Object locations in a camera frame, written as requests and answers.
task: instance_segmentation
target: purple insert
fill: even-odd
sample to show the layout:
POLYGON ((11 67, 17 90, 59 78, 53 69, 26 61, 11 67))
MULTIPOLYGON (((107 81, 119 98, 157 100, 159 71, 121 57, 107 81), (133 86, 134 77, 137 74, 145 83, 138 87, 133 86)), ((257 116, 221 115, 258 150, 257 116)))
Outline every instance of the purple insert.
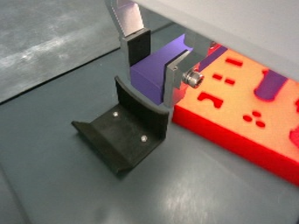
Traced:
POLYGON ((163 103, 165 98, 165 65, 186 50, 192 50, 183 40, 185 35, 131 66, 133 86, 157 105, 163 103))
POLYGON ((264 101, 273 101, 286 81, 288 78, 282 74, 269 70, 256 90, 257 97, 264 101))
POLYGON ((212 64, 212 62, 229 50, 226 46, 220 49, 201 62, 200 72, 212 64))

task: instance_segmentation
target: silver bolt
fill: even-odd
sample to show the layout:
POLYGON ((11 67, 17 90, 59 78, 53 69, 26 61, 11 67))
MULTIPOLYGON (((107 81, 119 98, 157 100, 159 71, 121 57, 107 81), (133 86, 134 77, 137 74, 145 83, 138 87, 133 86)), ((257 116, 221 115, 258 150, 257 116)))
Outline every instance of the silver bolt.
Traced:
POLYGON ((192 70, 189 73, 183 74, 182 81, 193 88, 198 88, 204 82, 204 78, 204 74, 201 74, 198 71, 192 70))
POLYGON ((142 142, 146 143, 147 141, 147 136, 142 136, 142 142))
POLYGON ((114 117, 118 117, 118 112, 114 112, 114 117))

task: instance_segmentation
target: black bracket base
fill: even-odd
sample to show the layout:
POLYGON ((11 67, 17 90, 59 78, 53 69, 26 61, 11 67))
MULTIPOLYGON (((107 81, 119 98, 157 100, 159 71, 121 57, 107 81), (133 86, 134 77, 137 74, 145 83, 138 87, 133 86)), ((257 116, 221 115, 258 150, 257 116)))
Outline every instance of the black bracket base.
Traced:
POLYGON ((73 122, 114 172, 133 169, 166 138, 169 115, 146 104, 117 77, 119 104, 93 123, 73 122))

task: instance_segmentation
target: gray table surface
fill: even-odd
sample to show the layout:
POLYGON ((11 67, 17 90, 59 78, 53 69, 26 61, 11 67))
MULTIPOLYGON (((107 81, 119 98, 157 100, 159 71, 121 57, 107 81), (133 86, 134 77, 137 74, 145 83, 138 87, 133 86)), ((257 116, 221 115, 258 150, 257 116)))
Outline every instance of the gray table surface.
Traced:
MULTIPOLYGON (((154 31, 170 20, 142 9, 154 31)), ((0 102, 119 48, 105 0, 0 0, 0 102)))
MULTIPOLYGON (((154 35, 154 49, 183 32, 154 35)), ((167 138, 123 177, 71 126, 118 104, 115 51, 0 106, 0 163, 35 224, 296 224, 299 189, 170 123, 167 138)))

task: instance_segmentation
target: orange foam block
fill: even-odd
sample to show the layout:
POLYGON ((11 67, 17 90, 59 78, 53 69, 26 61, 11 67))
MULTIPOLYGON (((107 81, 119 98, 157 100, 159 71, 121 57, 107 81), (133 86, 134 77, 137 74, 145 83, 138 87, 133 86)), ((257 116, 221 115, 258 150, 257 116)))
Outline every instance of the orange foam block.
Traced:
POLYGON ((299 148, 290 133, 299 125, 299 85, 289 80, 274 101, 256 88, 268 68, 228 50, 202 71, 205 82, 189 88, 173 121, 299 186, 299 148))

